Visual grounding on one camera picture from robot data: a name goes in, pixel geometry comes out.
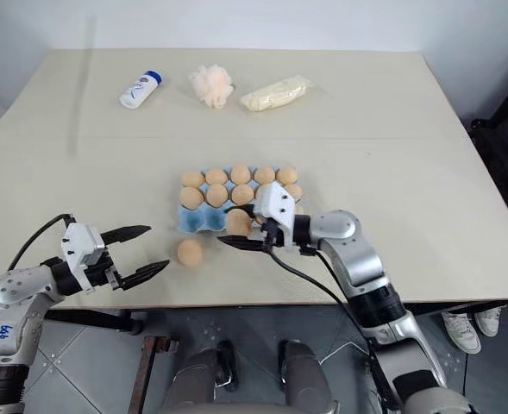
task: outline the egg carton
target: egg carton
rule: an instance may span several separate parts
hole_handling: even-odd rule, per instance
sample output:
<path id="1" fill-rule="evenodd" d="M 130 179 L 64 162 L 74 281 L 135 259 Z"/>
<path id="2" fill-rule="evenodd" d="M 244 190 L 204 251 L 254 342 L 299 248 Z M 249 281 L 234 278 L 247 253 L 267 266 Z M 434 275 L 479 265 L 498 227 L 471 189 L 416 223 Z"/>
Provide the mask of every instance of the egg carton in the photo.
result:
<path id="1" fill-rule="evenodd" d="M 236 187 L 236 184 L 230 180 L 231 169 L 231 166 L 222 168 L 229 177 L 229 180 L 223 184 L 229 192 L 229 197 L 233 189 Z M 260 187 L 260 184 L 253 179 L 257 167 L 249 166 L 248 169 L 252 175 L 252 179 L 248 182 L 248 185 L 252 188 L 252 190 L 254 190 L 255 194 L 255 191 Z M 273 169 L 275 173 L 277 173 L 280 168 L 274 166 Z M 203 169 L 200 171 L 205 175 L 209 170 Z M 204 194 L 204 196 L 206 195 L 209 186 L 210 185 L 207 183 L 200 185 L 199 190 Z M 254 201 L 255 198 L 248 204 L 254 204 Z M 184 233 L 197 233 L 199 231 L 224 231 L 226 228 L 225 217 L 227 216 L 225 210 L 236 205 L 237 204 L 233 203 L 232 200 L 226 201 L 225 204 L 218 208 L 209 205 L 205 201 L 195 210 L 188 210 L 186 207 L 179 205 L 179 226 L 177 227 L 177 230 Z"/>

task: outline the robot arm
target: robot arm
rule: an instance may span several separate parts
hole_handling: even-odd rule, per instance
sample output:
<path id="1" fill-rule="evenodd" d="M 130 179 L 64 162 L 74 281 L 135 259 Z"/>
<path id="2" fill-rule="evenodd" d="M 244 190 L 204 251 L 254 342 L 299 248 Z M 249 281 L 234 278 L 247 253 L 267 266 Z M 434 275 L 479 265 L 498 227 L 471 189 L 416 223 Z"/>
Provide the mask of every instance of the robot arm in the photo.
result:
<path id="1" fill-rule="evenodd" d="M 320 250 L 330 258 L 335 279 L 367 340 L 374 382 L 388 409 L 473 412 L 461 395 L 446 388 L 438 359 L 415 317 L 401 303 L 380 257 L 363 237 L 360 222 L 353 214 L 338 210 L 295 216 L 293 198 L 278 184 L 268 186 L 254 207 L 238 208 L 252 217 L 265 218 L 262 230 L 267 236 L 264 241 L 223 236 L 219 238 L 222 242 L 265 253 L 271 253 L 273 247 L 291 250 L 295 244 L 300 246 L 301 254 Z M 420 392 L 427 392 L 427 398 L 421 398 Z M 412 401 L 418 411 L 411 411 Z"/>
<path id="2" fill-rule="evenodd" d="M 66 260 L 9 270 L 0 276 L 0 414 L 21 414 L 23 383 L 34 361 L 48 309 L 77 292 L 110 283 L 127 290 L 151 279 L 169 260 L 121 278 L 106 246 L 125 242 L 150 228 L 131 226 L 99 234 L 92 226 L 68 223 L 62 239 Z"/>

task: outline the white wall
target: white wall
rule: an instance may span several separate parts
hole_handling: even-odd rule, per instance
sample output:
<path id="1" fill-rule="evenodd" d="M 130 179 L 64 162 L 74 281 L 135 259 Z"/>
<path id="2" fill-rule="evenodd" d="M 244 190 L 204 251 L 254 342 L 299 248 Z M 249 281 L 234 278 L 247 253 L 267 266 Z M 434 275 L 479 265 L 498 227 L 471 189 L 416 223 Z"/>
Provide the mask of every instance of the white wall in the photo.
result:
<path id="1" fill-rule="evenodd" d="M 508 89 L 508 0 L 0 0 L 0 115 L 49 48 L 89 46 L 419 50 L 470 119 Z"/>

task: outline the white table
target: white table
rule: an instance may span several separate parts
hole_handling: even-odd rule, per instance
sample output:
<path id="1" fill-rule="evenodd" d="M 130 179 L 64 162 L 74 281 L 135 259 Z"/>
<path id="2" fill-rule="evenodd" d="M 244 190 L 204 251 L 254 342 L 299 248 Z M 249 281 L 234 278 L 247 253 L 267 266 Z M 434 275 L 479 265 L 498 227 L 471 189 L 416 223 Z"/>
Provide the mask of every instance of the white table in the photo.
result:
<path id="1" fill-rule="evenodd" d="M 236 85 L 208 110 L 187 75 L 224 66 Z M 163 87 L 138 109 L 119 93 L 145 70 Z M 287 107 L 248 113 L 246 92 L 296 73 L 317 88 Z M 308 211 L 357 215 L 405 301 L 508 298 L 508 210 L 417 53 L 260 50 L 54 51 L 0 120 L 0 273 L 60 212 L 101 231 L 154 230 L 110 252 L 121 273 L 174 258 L 179 175 L 190 167 L 296 166 Z M 62 228 L 21 265 L 59 255 Z M 64 307 L 329 303 L 262 254 L 199 236 L 196 271 L 171 264 L 128 292 L 108 287 Z M 281 256 L 336 287 L 312 258 Z"/>

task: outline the white sneaker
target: white sneaker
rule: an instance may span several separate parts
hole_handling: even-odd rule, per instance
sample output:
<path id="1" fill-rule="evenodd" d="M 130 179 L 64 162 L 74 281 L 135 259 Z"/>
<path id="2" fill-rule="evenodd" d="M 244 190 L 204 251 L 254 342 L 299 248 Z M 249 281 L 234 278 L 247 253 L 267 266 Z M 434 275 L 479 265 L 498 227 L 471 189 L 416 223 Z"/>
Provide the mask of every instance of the white sneaker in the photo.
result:
<path id="1" fill-rule="evenodd" d="M 480 339 L 466 313 L 456 315 L 442 312 L 442 318 L 447 333 L 459 349 L 467 354 L 478 354 L 481 351 Z"/>
<path id="2" fill-rule="evenodd" d="M 503 306 L 475 313 L 476 324 L 485 336 L 494 337 L 499 332 L 499 315 Z"/>

